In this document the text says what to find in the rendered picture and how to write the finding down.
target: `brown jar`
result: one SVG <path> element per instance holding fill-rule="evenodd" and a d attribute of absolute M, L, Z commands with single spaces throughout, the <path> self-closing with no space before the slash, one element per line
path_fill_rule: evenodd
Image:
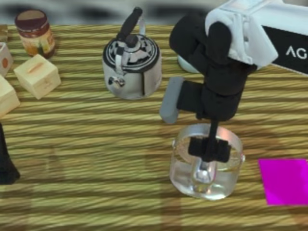
<path fill-rule="evenodd" d="M 55 42 L 46 14 L 41 10 L 27 10 L 18 14 L 15 25 L 23 46 L 30 56 L 53 56 Z"/>

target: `gray gripper pad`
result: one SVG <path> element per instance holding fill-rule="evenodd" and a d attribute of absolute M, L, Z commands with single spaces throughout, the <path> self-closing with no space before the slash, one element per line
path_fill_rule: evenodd
<path fill-rule="evenodd" d="M 174 124 L 178 120 L 178 98 L 184 82 L 184 77 L 171 77 L 159 109 L 159 115 L 167 124 Z"/>

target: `black kettle handle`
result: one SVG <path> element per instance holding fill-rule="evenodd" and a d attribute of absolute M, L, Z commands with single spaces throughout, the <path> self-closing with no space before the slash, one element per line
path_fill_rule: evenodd
<path fill-rule="evenodd" d="M 120 32 L 117 34 L 116 39 L 118 41 L 124 42 L 126 37 L 131 34 L 133 29 L 138 23 L 140 16 L 142 15 L 142 9 L 140 7 L 135 7 L 130 16 L 123 23 Z"/>

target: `wooden table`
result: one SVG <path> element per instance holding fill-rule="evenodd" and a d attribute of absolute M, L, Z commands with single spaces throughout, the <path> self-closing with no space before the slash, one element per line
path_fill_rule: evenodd
<path fill-rule="evenodd" d="M 62 85 L 36 100 L 11 71 L 21 106 L 1 122 L 22 178 L 0 187 L 1 231 L 307 231 L 307 208 L 266 205 L 258 158 L 308 158 L 308 79 L 273 66 L 251 75 L 237 115 L 222 124 L 242 138 L 246 162 L 235 192 L 216 202 L 180 194 L 169 181 L 171 142 L 196 123 L 158 114 L 168 78 L 183 72 L 168 47 L 171 26 L 149 26 L 163 82 L 146 100 L 109 93 L 103 47 L 118 26 L 53 26 Z M 14 26 L 14 67 L 28 59 Z"/>

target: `kettle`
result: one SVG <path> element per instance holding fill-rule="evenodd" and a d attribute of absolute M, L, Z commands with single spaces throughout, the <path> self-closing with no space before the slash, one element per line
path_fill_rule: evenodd
<path fill-rule="evenodd" d="M 103 50 L 104 80 L 116 97 L 137 100 L 152 95 L 162 79 L 162 58 L 158 45 L 145 35 L 142 9 L 136 7 L 116 38 Z M 131 34 L 139 25 L 139 33 Z"/>
<path fill-rule="evenodd" d="M 216 139 L 230 146 L 228 161 L 203 161 L 191 155 L 190 141 L 209 136 L 210 124 L 194 124 L 183 128 L 173 141 L 170 180 L 183 194 L 209 201 L 231 195 L 245 161 L 241 140 L 231 131 L 218 127 Z"/>

